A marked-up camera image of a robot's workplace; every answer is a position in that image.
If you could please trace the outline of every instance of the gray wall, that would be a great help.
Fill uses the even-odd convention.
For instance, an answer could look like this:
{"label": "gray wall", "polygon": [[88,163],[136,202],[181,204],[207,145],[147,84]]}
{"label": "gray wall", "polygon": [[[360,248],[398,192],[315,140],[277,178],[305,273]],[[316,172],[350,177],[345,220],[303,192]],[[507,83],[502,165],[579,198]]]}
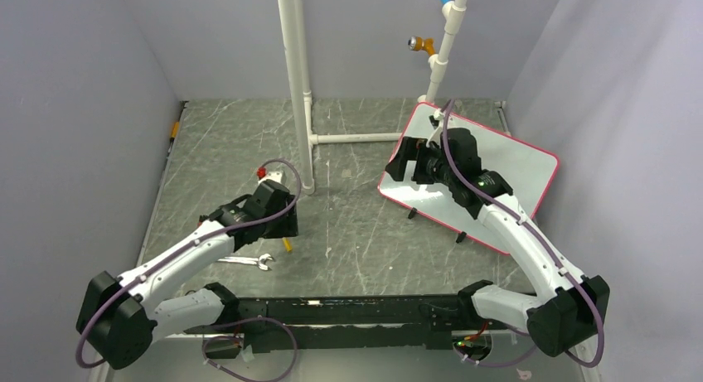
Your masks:
{"label": "gray wall", "polygon": [[[288,97],[276,0],[126,0],[181,99]],[[469,0],[441,96],[505,99],[558,0]],[[313,95],[415,97],[439,0],[303,0]]]}
{"label": "gray wall", "polygon": [[80,301],[136,262],[178,102],[123,0],[0,0],[0,38],[0,379],[82,380]]}
{"label": "gray wall", "polygon": [[701,380],[703,0],[561,0],[508,98],[563,162],[540,221],[612,297],[608,381]]}

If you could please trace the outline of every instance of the scratched floor surface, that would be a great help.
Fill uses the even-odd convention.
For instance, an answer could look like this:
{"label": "scratched floor surface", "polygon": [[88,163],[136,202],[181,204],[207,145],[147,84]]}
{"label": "scratched floor surface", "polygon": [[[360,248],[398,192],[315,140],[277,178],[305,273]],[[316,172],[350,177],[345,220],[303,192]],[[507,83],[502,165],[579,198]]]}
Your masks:
{"label": "scratched floor surface", "polygon": [[[313,130],[399,132],[414,106],[412,99],[320,99],[313,106]],[[490,99],[462,99],[455,111],[501,128]],[[261,240],[238,254],[272,254],[277,259],[272,271],[213,264],[182,292],[219,281],[242,297],[455,293],[481,279],[530,291],[510,257],[469,241],[455,244],[454,232],[422,217],[408,220],[405,208],[379,195],[393,146],[317,146],[317,190],[298,203],[300,236],[292,239],[293,252],[286,253],[280,240]],[[144,261],[191,233],[199,215],[251,193],[261,162],[298,159],[290,101],[190,102],[171,157]]]}

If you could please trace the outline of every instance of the metal wrench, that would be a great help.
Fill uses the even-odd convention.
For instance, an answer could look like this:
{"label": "metal wrench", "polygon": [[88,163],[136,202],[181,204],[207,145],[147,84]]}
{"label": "metal wrench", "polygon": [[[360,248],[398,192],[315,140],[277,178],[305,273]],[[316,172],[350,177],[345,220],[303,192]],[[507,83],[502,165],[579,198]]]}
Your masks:
{"label": "metal wrench", "polygon": [[274,259],[273,256],[269,254],[263,254],[259,256],[258,258],[250,258],[246,256],[225,256],[224,258],[218,260],[217,262],[223,262],[223,263],[228,263],[228,264],[250,264],[252,266],[258,266],[261,270],[264,271],[269,271],[271,268],[266,265],[266,262],[268,261],[273,261],[275,262],[276,259]]}

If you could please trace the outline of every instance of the horizontal white pipe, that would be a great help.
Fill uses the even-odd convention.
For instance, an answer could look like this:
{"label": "horizontal white pipe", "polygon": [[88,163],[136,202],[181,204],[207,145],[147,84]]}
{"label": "horizontal white pipe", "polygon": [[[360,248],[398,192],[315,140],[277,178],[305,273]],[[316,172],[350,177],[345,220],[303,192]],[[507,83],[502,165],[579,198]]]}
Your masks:
{"label": "horizontal white pipe", "polygon": [[400,133],[359,133],[351,135],[311,135],[310,142],[312,144],[395,142],[398,139],[400,139]]}

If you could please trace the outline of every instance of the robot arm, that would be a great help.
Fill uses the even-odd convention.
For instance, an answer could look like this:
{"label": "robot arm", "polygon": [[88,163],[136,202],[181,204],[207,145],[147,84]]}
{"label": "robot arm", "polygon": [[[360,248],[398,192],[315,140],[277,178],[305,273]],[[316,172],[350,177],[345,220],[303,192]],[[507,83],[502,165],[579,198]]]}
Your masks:
{"label": "robot arm", "polygon": [[[294,206],[268,223],[216,234],[218,230],[261,220],[286,208],[293,196],[282,180],[280,172],[264,176],[253,195],[218,207],[195,231],[155,259],[117,278],[107,272],[97,275],[86,290],[76,330],[83,333],[98,310],[135,280],[140,283],[114,300],[87,335],[87,341],[116,370],[132,364],[152,343],[165,336],[194,326],[215,324],[220,319],[238,319],[239,300],[219,283],[208,284],[190,295],[169,298],[197,272],[246,244],[298,235]],[[153,273],[145,273],[155,267],[158,268]]]}
{"label": "robot arm", "polygon": [[[460,312],[464,317],[497,320],[528,331],[536,345],[551,356],[595,335],[594,314],[566,274],[570,274],[579,288],[589,295],[601,317],[605,316],[608,305],[608,284],[600,276],[586,278],[545,239],[545,244],[563,265],[557,267],[545,246],[532,234],[535,232],[544,237],[520,207],[512,188],[497,172],[482,169],[476,139],[465,128],[443,131],[440,116],[430,116],[435,130],[429,138],[402,138],[385,171],[392,179],[402,181],[407,162],[414,161],[412,181],[447,186],[454,202],[496,234],[504,245],[503,249],[516,260],[536,292],[535,296],[525,295],[496,287],[489,281],[477,282],[459,292]],[[448,147],[462,176],[505,209],[486,201],[457,178],[440,144],[442,132],[447,134]]]}

